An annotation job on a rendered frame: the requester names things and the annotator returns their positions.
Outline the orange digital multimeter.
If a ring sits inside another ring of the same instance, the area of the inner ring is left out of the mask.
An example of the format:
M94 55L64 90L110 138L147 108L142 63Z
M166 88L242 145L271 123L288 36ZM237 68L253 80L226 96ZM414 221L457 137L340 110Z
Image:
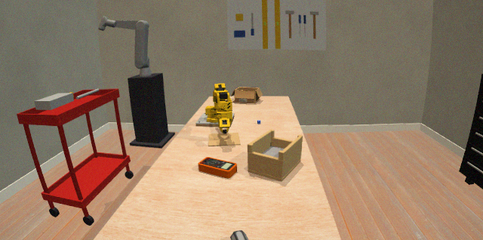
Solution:
M206 157L198 163L199 171L219 177L231 178L237 172L237 164Z

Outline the tan flat mat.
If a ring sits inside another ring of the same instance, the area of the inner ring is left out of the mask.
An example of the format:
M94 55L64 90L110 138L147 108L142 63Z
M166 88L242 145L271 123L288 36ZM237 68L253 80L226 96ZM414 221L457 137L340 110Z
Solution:
M241 145L238 133L209 134L208 146Z

